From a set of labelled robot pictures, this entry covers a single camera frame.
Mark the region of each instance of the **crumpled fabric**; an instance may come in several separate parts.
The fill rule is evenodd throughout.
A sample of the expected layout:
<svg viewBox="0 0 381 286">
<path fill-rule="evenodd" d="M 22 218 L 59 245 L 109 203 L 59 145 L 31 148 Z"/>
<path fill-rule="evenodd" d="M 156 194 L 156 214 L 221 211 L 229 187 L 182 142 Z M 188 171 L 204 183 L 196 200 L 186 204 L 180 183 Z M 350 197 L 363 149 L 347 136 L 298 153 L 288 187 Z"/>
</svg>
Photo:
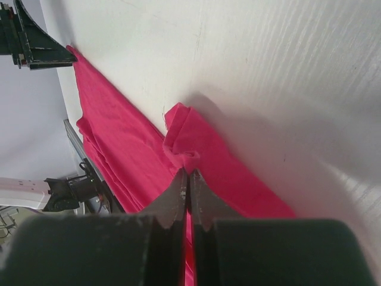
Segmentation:
<svg viewBox="0 0 381 286">
<path fill-rule="evenodd" d="M 294 212 L 229 151 L 220 135 L 192 107 L 176 104 L 158 129 L 68 46 L 74 63 L 83 148 L 127 213 L 156 199 L 177 171 L 198 169 L 212 191 L 245 217 L 293 218 Z M 193 285 L 191 217 L 187 216 L 186 285 Z"/>
</svg>

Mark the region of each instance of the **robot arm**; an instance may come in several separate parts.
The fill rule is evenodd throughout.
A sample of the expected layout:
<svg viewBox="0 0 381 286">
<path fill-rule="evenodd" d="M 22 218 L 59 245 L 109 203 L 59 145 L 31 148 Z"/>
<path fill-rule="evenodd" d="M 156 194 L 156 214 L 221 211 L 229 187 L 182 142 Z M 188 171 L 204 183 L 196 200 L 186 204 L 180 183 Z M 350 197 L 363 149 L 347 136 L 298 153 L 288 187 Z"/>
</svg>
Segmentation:
<svg viewBox="0 0 381 286">
<path fill-rule="evenodd" d="M 0 206 L 28 207 L 45 212 L 77 209 L 79 203 L 97 197 L 98 189 L 102 189 L 93 170 L 83 164 L 86 174 L 71 179 L 28 181 L 0 178 Z"/>
<path fill-rule="evenodd" d="M 45 181 L 0 178 L 0 205 L 29 207 L 42 210 L 51 197 L 51 187 Z"/>
</svg>

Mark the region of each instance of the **black mechanical part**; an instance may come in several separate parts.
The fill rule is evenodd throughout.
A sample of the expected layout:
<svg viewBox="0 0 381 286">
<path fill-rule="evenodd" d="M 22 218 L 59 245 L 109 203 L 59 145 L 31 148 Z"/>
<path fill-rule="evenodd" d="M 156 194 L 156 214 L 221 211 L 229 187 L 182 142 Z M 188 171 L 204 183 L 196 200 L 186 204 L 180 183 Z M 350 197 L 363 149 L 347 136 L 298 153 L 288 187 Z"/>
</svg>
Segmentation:
<svg viewBox="0 0 381 286">
<path fill-rule="evenodd" d="M 44 212 L 61 212 L 79 207 L 79 203 L 99 196 L 98 189 L 103 188 L 102 182 L 94 174 L 91 166 L 83 163 L 85 175 L 73 179 L 46 179 L 50 186 L 51 197 L 43 209 Z"/>
<path fill-rule="evenodd" d="M 70 67 L 77 58 L 43 31 L 21 0 L 14 8 L 0 2 L 0 55 L 12 55 L 13 63 L 31 70 Z"/>
<path fill-rule="evenodd" d="M 195 285 L 376 285 L 343 223 L 244 219 L 199 173 L 187 178 L 185 171 L 138 214 L 39 216 L 24 223 L 0 269 L 0 285 L 109 285 L 110 278 L 184 285 L 187 206 Z M 100 268 L 108 275 L 97 275 Z"/>
<path fill-rule="evenodd" d="M 90 161 L 87 158 L 84 158 L 83 162 L 85 163 L 88 173 L 92 174 L 91 176 L 95 181 L 96 190 L 99 194 L 103 195 L 103 198 L 105 200 L 104 203 L 108 205 L 108 207 L 110 208 L 110 213 L 125 213 L 123 207 L 115 198 L 113 192 L 110 190 L 107 183 L 105 181 L 101 181 Z"/>
<path fill-rule="evenodd" d="M 178 190 L 185 188 L 180 172 L 164 192 L 171 207 L 159 197 L 136 215 L 30 219 L 15 235 L 0 285 L 104 286 L 113 284 L 110 279 L 120 285 L 184 285 L 186 208 Z"/>
<path fill-rule="evenodd" d="M 61 212 L 79 208 L 79 201 L 66 180 L 46 179 L 50 186 L 51 197 L 43 212 Z"/>
</svg>

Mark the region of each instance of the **white table surface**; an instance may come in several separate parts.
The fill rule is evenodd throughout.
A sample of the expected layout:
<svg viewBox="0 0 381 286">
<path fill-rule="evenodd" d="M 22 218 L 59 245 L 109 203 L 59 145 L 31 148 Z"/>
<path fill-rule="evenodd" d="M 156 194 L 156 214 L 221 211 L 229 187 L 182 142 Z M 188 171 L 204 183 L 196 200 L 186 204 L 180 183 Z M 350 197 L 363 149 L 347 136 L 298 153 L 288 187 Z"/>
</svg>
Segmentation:
<svg viewBox="0 0 381 286">
<path fill-rule="evenodd" d="M 381 265 L 381 2 L 40 0 L 73 44 L 163 133 L 195 106 L 301 216 L 334 217 Z M 73 126 L 72 68 L 58 70 Z"/>
</svg>

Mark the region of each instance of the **white wall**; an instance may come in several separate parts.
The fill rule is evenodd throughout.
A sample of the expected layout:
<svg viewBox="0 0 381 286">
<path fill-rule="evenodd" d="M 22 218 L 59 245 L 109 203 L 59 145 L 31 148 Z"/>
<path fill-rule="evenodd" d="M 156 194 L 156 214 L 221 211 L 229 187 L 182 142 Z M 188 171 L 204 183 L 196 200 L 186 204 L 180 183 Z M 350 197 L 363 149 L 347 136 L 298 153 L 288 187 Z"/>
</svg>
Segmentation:
<svg viewBox="0 0 381 286">
<path fill-rule="evenodd" d="M 381 277 L 381 1 L 41 3 L 49 32 L 162 132 L 164 112 L 194 105 L 300 216 L 346 222 Z M 73 124 L 74 74 L 59 77 Z"/>
<path fill-rule="evenodd" d="M 13 1 L 2 2 L 13 6 Z M 39 1 L 23 1 L 46 29 Z M 0 57 L 0 177 L 60 178 L 76 172 L 63 120 L 67 113 L 56 70 L 21 70 Z"/>
</svg>

